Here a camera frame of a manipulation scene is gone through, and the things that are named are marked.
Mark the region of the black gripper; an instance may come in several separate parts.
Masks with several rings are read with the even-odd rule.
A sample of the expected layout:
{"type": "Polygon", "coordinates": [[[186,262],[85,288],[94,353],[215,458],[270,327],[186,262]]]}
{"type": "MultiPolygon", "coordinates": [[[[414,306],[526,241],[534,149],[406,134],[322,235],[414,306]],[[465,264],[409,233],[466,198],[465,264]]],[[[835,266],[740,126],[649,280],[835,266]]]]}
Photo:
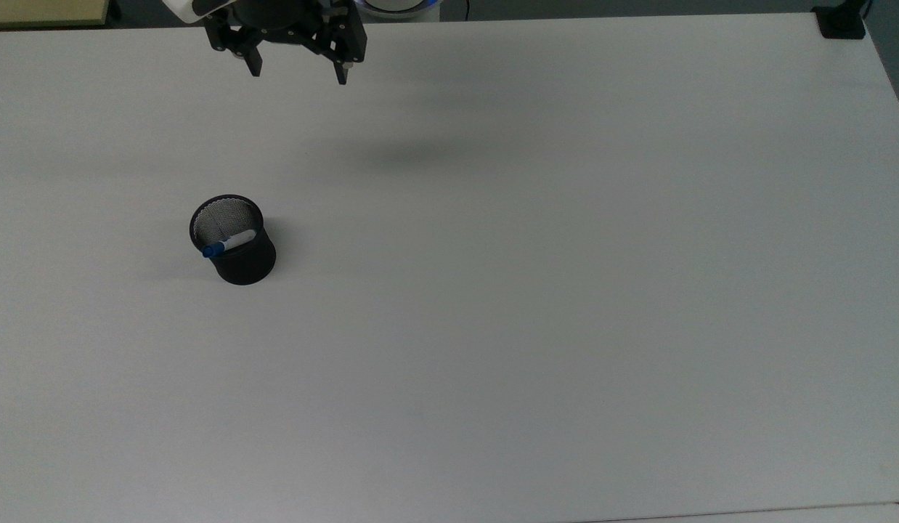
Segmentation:
{"type": "Polygon", "coordinates": [[[235,1],[229,7],[240,28],[231,27],[227,13],[206,15],[208,43],[242,60],[253,77],[261,75],[263,33],[308,40],[307,49],[333,63],[341,86],[365,60],[367,34],[359,10],[348,9],[347,1],[235,1]]]}

